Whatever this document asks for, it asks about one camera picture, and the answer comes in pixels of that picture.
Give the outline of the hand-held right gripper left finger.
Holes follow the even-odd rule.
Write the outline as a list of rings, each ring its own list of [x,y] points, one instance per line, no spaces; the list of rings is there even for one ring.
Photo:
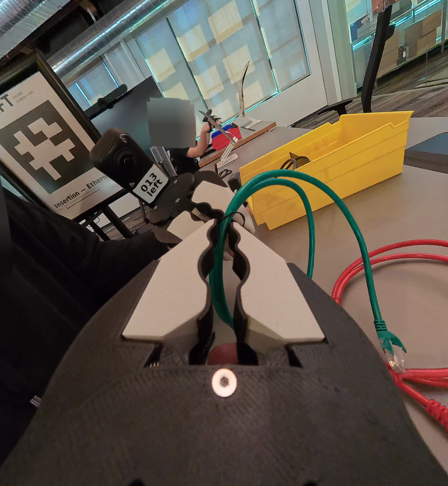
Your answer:
[[[207,277],[214,267],[219,222],[209,220],[158,262],[122,336],[176,348],[201,365],[215,339]]]

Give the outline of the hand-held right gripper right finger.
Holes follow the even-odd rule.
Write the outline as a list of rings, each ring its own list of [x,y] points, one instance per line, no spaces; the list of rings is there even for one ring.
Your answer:
[[[239,363],[257,365],[258,355],[273,349],[322,342],[324,332],[287,262],[235,222],[228,241],[240,280],[233,311]]]

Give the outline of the stack of cardboard boxes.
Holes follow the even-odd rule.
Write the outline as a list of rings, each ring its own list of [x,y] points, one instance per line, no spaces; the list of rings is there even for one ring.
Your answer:
[[[392,37],[386,41],[377,76],[381,77],[434,48],[441,25],[442,11],[436,10],[407,27],[395,28]]]

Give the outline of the black office chair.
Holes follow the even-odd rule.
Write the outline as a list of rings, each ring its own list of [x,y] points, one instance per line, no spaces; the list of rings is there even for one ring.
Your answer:
[[[373,45],[371,47],[369,60],[366,66],[363,83],[361,86],[361,105],[363,113],[372,112],[372,96],[373,88],[377,79],[379,66],[384,53],[386,42],[393,36],[395,25],[390,24],[392,4],[394,1],[381,1],[383,9],[376,17],[376,27],[373,35]],[[352,54],[348,52],[350,47],[349,41],[346,39],[344,30],[339,28],[339,34],[332,35],[334,40],[334,49],[336,62],[343,60],[348,63],[352,62]]]

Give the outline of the small white desk stand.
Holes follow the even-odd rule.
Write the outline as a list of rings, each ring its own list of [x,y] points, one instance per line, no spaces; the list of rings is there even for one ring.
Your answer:
[[[238,142],[237,139],[234,139],[229,143],[229,145],[225,148],[223,154],[221,155],[220,161],[217,162],[216,167],[221,168],[239,158],[239,155],[237,153],[234,153],[234,147],[236,143]]]

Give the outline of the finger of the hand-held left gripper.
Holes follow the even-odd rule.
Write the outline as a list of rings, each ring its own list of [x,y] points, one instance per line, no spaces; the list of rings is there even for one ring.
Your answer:
[[[202,181],[193,191],[191,201],[201,213],[205,213],[212,218],[220,219],[232,213],[233,220],[242,222],[246,230],[254,233],[255,227],[252,216],[243,204],[239,205],[237,209],[227,210],[233,197],[234,193],[230,188]]]
[[[166,230],[186,244],[217,244],[219,222],[216,218],[183,211],[168,225]]]

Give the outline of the curved clear stand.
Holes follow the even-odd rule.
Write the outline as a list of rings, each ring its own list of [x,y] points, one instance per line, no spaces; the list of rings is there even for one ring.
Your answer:
[[[243,128],[245,130],[249,130],[249,131],[254,132],[255,129],[253,129],[252,127],[254,127],[258,123],[260,123],[261,120],[257,120],[253,117],[246,117],[246,115],[245,115],[244,80],[245,80],[245,76],[246,76],[249,64],[250,64],[250,61],[248,61],[247,64],[245,65],[244,72],[243,72],[241,79],[240,79],[240,82],[239,82],[239,91],[238,91],[238,95],[239,95],[239,119],[240,119],[240,123],[241,123],[239,125],[239,127]]]

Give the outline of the framed marker poster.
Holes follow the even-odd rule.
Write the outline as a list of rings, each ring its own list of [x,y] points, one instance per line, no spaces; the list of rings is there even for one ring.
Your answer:
[[[125,196],[89,159],[100,137],[39,52],[0,71],[0,169],[42,207],[81,220]]]

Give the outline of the silver ventilation duct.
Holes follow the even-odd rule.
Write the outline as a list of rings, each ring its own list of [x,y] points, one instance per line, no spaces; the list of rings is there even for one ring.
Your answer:
[[[69,1],[0,1],[0,39],[31,14],[41,12],[42,22]]]
[[[184,3],[186,1],[123,1],[47,62],[59,78],[75,74],[133,32],[153,26]]]

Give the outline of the grey metal bracket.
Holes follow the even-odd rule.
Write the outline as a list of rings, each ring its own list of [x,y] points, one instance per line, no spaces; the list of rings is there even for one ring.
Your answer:
[[[172,164],[172,160],[164,147],[161,146],[151,146],[150,152],[153,155],[156,164],[160,167],[160,169],[166,173],[166,175],[170,178],[176,178],[177,173],[175,168]]]

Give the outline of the yellow plastic bin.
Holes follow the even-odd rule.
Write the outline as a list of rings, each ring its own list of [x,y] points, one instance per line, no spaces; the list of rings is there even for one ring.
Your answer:
[[[297,171],[322,181],[344,199],[403,170],[409,120],[413,111],[347,114],[284,144],[239,169],[241,184],[266,171],[280,169],[289,154],[310,159]],[[299,184],[313,211],[333,203],[320,189],[301,180]],[[273,186],[257,191],[248,203],[258,225],[269,230],[306,215],[295,191]]]

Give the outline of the person's left forearm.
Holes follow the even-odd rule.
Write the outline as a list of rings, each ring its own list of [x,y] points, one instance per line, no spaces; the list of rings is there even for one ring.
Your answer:
[[[168,247],[153,232],[102,241],[77,222],[3,189],[11,240],[66,290],[102,306]]]

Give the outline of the black monitor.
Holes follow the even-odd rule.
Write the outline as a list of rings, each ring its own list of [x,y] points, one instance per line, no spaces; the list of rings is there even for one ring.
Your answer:
[[[131,89],[125,84],[85,110],[85,115],[102,134],[109,128],[130,133],[147,128],[147,102],[150,98],[162,98],[162,93],[153,76],[141,81]]]

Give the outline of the wooden edged table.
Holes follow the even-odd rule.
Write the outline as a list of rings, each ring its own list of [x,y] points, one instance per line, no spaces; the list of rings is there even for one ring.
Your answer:
[[[276,127],[275,122],[270,122],[270,121],[260,121],[259,123],[253,125],[250,129],[244,128],[244,127],[239,127],[240,133],[241,133],[241,138],[238,139],[238,142],[235,144],[234,149],[231,154],[234,154],[237,152],[237,149],[254,140],[255,138],[259,137],[260,135],[264,134],[265,132],[271,130],[272,128]],[[221,150],[215,151],[212,150],[208,153],[205,153],[205,156],[201,157],[199,159],[199,167],[202,168],[212,162],[217,161],[218,159],[221,158],[222,154],[224,153],[226,148],[222,148]]]

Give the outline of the red plastic bin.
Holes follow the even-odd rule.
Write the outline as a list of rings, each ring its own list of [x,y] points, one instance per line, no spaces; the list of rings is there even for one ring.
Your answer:
[[[212,135],[212,147],[216,151],[222,150],[226,148],[231,143],[231,139],[234,138],[236,140],[240,140],[242,138],[240,128],[238,126],[229,128],[226,130],[226,134],[216,131],[215,136]]]

